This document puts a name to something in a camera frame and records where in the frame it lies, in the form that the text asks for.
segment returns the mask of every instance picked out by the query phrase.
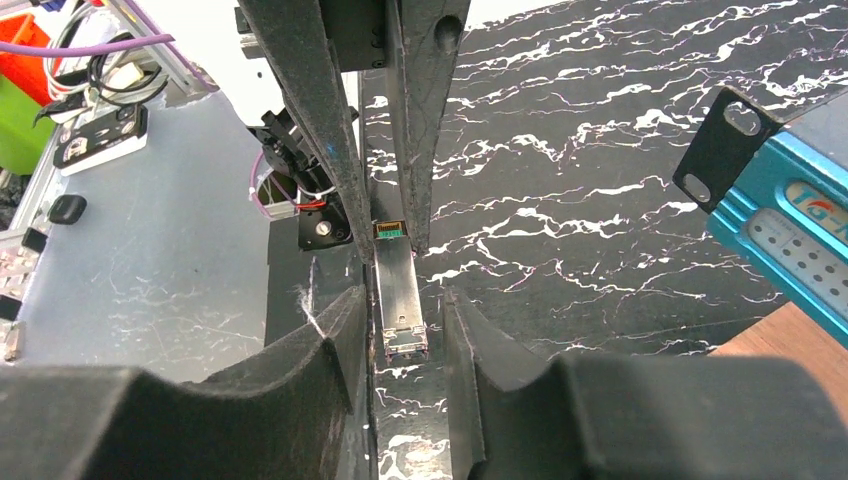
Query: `orange bin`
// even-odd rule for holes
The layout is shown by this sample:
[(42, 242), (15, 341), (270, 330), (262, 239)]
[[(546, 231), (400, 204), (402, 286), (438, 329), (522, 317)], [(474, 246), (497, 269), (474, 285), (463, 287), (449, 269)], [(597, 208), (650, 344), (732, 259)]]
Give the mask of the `orange bin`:
[[(0, 21), (0, 41), (46, 47), (50, 37), (35, 24), (31, 13)], [(50, 103), (47, 95), (47, 77), (44, 75), (42, 59), (0, 52), (0, 74), (26, 92), (42, 107)]]

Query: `blue metal device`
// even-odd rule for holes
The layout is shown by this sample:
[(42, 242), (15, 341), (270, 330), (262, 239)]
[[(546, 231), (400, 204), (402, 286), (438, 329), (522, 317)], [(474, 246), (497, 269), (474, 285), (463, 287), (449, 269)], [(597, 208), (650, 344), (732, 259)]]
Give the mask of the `blue metal device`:
[(778, 119), (724, 88), (674, 182), (716, 240), (848, 348), (848, 91)]

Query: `wooden surface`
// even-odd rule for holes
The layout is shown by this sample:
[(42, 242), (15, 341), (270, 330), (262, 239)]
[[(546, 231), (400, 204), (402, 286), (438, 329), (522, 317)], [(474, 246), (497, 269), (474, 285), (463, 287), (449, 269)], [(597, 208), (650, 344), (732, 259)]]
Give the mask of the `wooden surface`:
[(776, 355), (809, 371), (848, 424), (848, 350), (793, 303), (716, 349), (712, 355)]

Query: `black connector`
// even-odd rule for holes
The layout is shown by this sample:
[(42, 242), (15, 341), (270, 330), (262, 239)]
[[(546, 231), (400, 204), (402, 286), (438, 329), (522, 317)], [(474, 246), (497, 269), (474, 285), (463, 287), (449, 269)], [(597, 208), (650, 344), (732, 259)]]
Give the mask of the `black connector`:
[(239, 35), (253, 33), (253, 29), (251, 29), (250, 24), (247, 23), (247, 17), (244, 16), (244, 13), (241, 11), (241, 7), (236, 7), (233, 10), (236, 15), (236, 32), (238, 32)]
[(82, 216), (88, 202), (80, 195), (61, 195), (53, 202), (47, 220), (57, 225), (73, 225)]
[(24, 238), (21, 240), (21, 245), (33, 252), (42, 253), (44, 247), (47, 246), (47, 235), (34, 228), (27, 228)]
[(14, 322), (21, 310), (21, 301), (6, 295), (0, 295), (0, 320)]

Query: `blue anodized housing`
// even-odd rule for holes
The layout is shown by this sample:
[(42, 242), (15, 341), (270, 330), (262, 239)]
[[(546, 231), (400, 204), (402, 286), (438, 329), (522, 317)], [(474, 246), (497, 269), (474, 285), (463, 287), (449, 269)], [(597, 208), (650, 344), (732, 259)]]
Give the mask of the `blue anodized housing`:
[[(848, 348), (848, 288), (842, 291), (838, 285), (841, 282), (848, 287), (848, 278), (831, 279), (834, 286), (827, 289), (817, 285), (824, 272), (807, 275), (814, 273), (813, 268), (831, 273), (834, 267), (848, 271), (846, 124), (848, 95), (785, 125), (754, 154), (710, 214), (707, 230), (721, 244), (751, 262)], [(767, 241), (755, 240), (750, 228), (751, 222), (763, 214), (770, 222), (766, 228), (778, 232), (764, 232)], [(758, 225), (754, 228), (763, 231)], [(799, 252), (795, 245), (801, 246), (801, 239), (813, 246)], [(790, 260), (793, 251), (803, 255)], [(778, 259), (774, 252), (786, 255), (780, 254)], [(813, 263), (813, 258), (820, 260), (820, 256), (829, 263), (807, 265)]]

